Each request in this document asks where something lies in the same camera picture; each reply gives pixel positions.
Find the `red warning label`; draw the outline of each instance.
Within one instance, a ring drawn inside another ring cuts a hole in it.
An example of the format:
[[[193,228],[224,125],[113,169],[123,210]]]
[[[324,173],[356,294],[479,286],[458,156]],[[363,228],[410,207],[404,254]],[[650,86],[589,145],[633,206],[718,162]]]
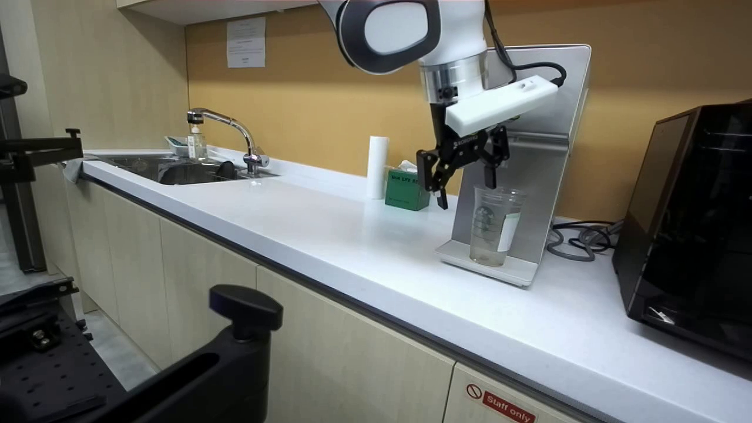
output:
[[[534,421],[537,421],[534,415],[515,407],[513,402],[509,402],[509,401],[503,401],[503,398],[492,396],[490,391],[484,392],[484,405],[486,405],[490,409],[496,409],[498,415],[517,421],[517,423],[534,423]]]

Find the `cabinet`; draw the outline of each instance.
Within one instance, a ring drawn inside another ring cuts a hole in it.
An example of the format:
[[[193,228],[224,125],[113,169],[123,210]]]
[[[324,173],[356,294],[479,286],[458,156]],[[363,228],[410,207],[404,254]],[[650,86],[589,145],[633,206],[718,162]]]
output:
[[[188,27],[201,22],[283,12],[316,2],[317,0],[117,0],[117,7]]]
[[[260,269],[260,289],[285,305],[272,334],[270,423],[437,423],[452,361],[311,289]]]
[[[92,181],[62,184],[81,289],[156,364],[170,364],[160,217]]]
[[[39,168],[32,190],[39,213],[47,271],[70,276],[77,286],[76,247],[62,173],[63,168],[59,164]]]
[[[444,423],[574,423],[572,417],[493,382],[466,364],[457,364]]]
[[[166,368],[170,362],[170,347],[166,343],[167,310],[160,220],[113,195],[106,203],[104,223],[117,308],[117,318],[113,321],[156,364]]]
[[[106,239],[106,213],[113,210],[110,203],[115,203],[115,195],[89,181],[73,184],[62,180],[62,184],[68,200],[77,288],[117,322],[121,315]]]
[[[170,362],[205,347],[231,322],[209,310],[209,288],[256,288],[256,264],[167,220],[160,222]]]

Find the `label sticker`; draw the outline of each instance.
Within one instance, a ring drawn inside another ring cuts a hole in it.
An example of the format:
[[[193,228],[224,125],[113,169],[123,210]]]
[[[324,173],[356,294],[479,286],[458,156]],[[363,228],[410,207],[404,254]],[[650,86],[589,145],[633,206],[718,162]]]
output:
[[[515,407],[513,402],[505,402],[505,401],[492,396],[490,391],[484,392],[484,405],[486,405],[490,409],[496,409],[498,415],[517,421],[517,423],[534,423],[534,421],[537,421],[534,415]]]
[[[484,407],[509,417],[511,421],[517,421],[517,423],[537,423],[537,415],[530,415],[519,407],[515,407],[513,402],[503,401],[503,398],[496,398],[492,396],[490,391],[482,391],[479,387],[476,384],[469,384],[466,387],[466,392],[469,398],[473,401],[482,401]]]

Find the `white countertop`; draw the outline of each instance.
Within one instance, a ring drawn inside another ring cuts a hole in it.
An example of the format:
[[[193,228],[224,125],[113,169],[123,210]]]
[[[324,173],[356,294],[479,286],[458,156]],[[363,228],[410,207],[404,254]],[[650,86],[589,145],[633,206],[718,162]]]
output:
[[[532,289],[444,266],[453,213],[363,200],[364,180],[275,162],[281,176],[160,187],[86,175],[328,286],[549,396],[616,421],[748,421],[752,371],[625,318],[611,261],[545,256]]]

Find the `black coffee machine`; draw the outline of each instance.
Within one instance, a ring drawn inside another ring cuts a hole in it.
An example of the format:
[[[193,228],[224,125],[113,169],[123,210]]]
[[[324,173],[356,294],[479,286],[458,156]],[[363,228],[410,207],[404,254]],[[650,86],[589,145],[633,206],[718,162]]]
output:
[[[752,362],[752,101],[656,123],[613,269],[630,318]]]

